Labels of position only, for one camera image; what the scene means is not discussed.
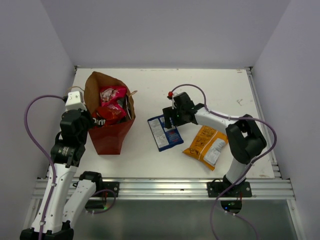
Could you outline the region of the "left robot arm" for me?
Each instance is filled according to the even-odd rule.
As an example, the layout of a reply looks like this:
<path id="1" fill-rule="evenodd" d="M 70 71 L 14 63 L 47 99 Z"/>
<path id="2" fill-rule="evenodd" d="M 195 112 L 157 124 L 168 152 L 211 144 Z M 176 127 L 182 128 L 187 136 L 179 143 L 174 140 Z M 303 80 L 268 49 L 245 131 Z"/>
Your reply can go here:
<path id="1" fill-rule="evenodd" d="M 37 215 L 30 228 L 20 234 L 22 240 L 71 240 L 74 226 L 91 196 L 103 193 L 102 175 L 83 172 L 74 193 L 68 198 L 75 173 L 85 152 L 88 130 L 94 126 L 87 110 L 66 111 L 60 121 L 61 131 L 50 152 L 48 183 Z"/>

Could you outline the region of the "blue snack bag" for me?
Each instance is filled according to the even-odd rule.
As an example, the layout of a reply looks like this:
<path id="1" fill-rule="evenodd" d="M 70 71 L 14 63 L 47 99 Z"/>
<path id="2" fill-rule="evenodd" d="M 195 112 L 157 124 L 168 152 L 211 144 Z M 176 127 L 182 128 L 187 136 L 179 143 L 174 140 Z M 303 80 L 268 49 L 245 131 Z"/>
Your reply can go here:
<path id="1" fill-rule="evenodd" d="M 147 120 L 152 136 L 159 152 L 171 149 L 184 143 L 178 129 L 175 126 L 165 127 L 163 115 L 155 116 Z"/>

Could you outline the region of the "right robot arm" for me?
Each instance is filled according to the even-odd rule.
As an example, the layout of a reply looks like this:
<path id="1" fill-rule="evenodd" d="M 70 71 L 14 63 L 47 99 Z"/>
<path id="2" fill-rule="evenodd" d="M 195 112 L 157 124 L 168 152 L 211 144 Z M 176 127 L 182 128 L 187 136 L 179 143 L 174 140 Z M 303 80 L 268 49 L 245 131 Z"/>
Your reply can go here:
<path id="1" fill-rule="evenodd" d="M 192 123 L 213 128 L 227 136 L 233 160 L 223 177 L 222 189 L 227 196 L 235 196 L 241 190 L 240 183 L 245 179 L 244 172 L 251 160 L 267 146 L 252 116 L 227 117 L 221 113 L 213 114 L 203 103 L 194 104 L 186 92 L 176 95 L 169 92 L 167 98 L 172 101 L 172 106 L 162 109 L 167 129 Z"/>

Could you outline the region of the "brown chip bag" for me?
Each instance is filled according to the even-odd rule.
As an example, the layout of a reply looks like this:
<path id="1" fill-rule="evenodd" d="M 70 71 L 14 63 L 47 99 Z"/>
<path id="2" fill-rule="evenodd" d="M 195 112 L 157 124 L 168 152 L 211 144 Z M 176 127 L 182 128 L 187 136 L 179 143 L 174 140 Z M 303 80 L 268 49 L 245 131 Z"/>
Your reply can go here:
<path id="1" fill-rule="evenodd" d="M 125 112 L 125 116 L 122 117 L 117 123 L 120 124 L 130 121 L 132 119 L 132 112 L 129 104 L 129 97 L 126 95 L 125 97 L 119 98 L 117 103 Z"/>

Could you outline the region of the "orange kettle chip bag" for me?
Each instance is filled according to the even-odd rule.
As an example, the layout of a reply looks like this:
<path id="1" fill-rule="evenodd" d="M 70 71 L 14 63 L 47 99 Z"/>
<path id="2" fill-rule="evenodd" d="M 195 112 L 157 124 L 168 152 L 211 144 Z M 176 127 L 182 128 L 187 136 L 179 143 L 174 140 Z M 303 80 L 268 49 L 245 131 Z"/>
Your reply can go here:
<path id="1" fill-rule="evenodd" d="M 203 163 L 213 171 L 222 153 L 228 144 L 228 137 L 222 132 L 208 126 L 202 126 L 191 145 L 183 153 Z"/>

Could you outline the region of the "pink snack bag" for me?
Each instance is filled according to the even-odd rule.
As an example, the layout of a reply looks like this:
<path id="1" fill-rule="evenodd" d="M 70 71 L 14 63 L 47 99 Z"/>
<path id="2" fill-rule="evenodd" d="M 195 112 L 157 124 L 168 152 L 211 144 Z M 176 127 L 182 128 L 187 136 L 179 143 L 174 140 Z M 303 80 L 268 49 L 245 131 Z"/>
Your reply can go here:
<path id="1" fill-rule="evenodd" d="M 127 88 L 121 85 L 105 86 L 100 89 L 100 106 L 115 110 L 120 118 L 126 116 L 124 110 Z"/>

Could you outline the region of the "red paper bag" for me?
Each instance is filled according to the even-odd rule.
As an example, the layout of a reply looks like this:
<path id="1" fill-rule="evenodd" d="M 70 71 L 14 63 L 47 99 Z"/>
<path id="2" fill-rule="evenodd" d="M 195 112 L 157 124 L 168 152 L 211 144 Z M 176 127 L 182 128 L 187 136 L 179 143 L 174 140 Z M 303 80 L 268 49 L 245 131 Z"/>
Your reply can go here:
<path id="1" fill-rule="evenodd" d="M 123 141 L 136 119 L 133 100 L 135 91 L 131 92 L 127 85 L 117 78 L 97 71 L 92 72 L 84 86 L 84 104 L 91 115 L 98 107 L 101 107 L 100 89 L 107 86 L 126 87 L 132 119 L 104 127 L 96 127 L 94 124 L 94 127 L 88 133 L 97 154 L 119 155 Z"/>

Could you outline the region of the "red Doritos bag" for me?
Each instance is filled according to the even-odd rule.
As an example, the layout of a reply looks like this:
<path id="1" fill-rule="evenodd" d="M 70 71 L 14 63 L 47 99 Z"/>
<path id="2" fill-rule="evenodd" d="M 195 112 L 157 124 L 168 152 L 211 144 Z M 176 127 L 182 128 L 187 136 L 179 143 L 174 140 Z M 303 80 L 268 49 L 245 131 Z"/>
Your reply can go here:
<path id="1" fill-rule="evenodd" d="M 117 124 L 126 117 L 125 111 L 120 108 L 109 108 L 107 106 L 99 106 L 92 114 L 92 119 L 97 128 L 106 127 Z"/>

